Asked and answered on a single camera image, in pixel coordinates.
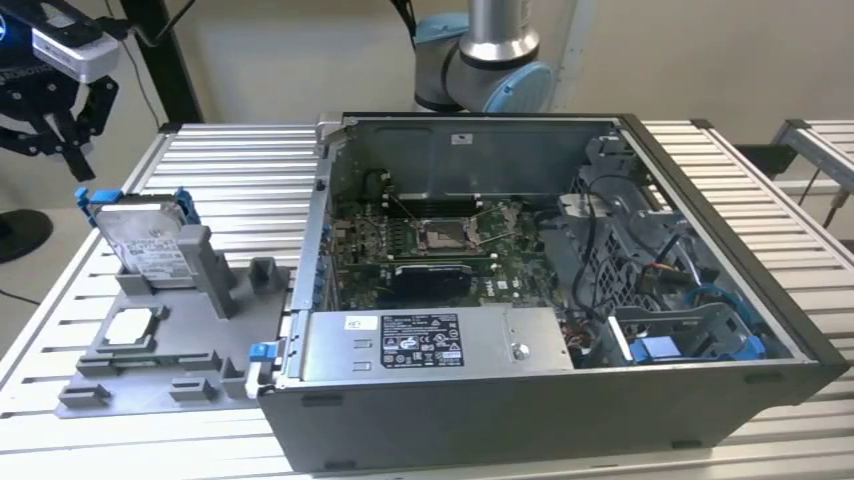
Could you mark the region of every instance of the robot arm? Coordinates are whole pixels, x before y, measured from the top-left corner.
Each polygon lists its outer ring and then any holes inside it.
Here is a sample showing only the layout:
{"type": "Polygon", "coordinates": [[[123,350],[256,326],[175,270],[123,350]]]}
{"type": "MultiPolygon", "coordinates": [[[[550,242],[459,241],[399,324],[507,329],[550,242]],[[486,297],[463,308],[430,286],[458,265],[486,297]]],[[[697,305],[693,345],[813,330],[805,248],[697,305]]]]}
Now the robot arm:
{"type": "Polygon", "coordinates": [[[539,112],[554,85],[537,61],[529,0],[470,0],[469,15],[425,18],[415,33],[415,102],[439,112],[539,112]]]}
{"type": "Polygon", "coordinates": [[[60,154],[79,181],[95,178],[83,149],[104,131],[119,91],[108,76],[119,41],[106,31],[122,35],[115,22],[91,19],[64,0],[0,0],[0,114],[34,130],[0,127],[0,147],[28,156],[60,154]],[[75,117],[82,84],[88,94],[75,117]]]}

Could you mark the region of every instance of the open computer chassis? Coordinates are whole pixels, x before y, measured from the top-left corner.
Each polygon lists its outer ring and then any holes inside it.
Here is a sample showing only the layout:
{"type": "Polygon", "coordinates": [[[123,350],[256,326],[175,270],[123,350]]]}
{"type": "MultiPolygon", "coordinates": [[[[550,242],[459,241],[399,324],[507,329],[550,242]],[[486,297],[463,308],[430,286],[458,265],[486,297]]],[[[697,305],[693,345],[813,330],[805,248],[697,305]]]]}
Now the open computer chassis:
{"type": "Polygon", "coordinates": [[[848,368],[634,116],[319,135],[259,392],[298,470],[711,446],[848,368]]]}

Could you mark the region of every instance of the sticker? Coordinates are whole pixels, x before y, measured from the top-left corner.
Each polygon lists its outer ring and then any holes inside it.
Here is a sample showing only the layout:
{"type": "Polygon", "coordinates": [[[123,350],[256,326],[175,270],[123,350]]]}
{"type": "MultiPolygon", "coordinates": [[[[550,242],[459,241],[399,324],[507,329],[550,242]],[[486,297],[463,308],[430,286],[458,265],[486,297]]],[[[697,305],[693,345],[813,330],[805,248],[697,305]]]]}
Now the sticker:
{"type": "Polygon", "coordinates": [[[172,238],[140,238],[119,241],[122,258],[148,280],[190,277],[190,265],[172,238]]]}
{"type": "Polygon", "coordinates": [[[475,136],[471,133],[455,133],[451,135],[451,145],[471,145],[475,141],[475,136]]]}
{"type": "Polygon", "coordinates": [[[378,317],[370,315],[348,315],[344,317],[344,330],[376,330],[378,317]]]}
{"type": "Polygon", "coordinates": [[[386,368],[465,365],[459,321],[453,313],[383,315],[380,337],[380,363],[386,368]]]}

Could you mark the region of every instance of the power supply label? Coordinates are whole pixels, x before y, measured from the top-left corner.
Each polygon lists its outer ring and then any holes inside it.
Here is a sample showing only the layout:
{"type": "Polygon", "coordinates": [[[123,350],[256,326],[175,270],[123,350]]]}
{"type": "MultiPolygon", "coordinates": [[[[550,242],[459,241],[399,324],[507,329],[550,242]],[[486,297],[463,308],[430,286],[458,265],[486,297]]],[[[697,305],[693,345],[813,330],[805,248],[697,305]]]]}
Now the power supply label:
{"type": "Polygon", "coordinates": [[[462,367],[463,337],[457,314],[383,315],[380,319],[386,368],[462,367]]]}

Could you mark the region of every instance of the black pole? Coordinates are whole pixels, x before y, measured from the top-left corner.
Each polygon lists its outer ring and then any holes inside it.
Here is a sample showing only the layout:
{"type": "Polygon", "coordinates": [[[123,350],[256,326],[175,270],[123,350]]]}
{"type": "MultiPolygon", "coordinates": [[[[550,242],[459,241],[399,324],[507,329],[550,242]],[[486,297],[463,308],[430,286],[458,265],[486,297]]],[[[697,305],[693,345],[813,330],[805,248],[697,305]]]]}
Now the black pole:
{"type": "MultiPolygon", "coordinates": [[[[170,21],[166,0],[122,0],[122,8],[131,25],[139,27],[150,38],[163,30],[170,21]]],[[[175,32],[166,35],[156,47],[147,47],[143,42],[139,42],[139,49],[158,89],[168,123],[203,123],[202,109],[175,32]]]]}

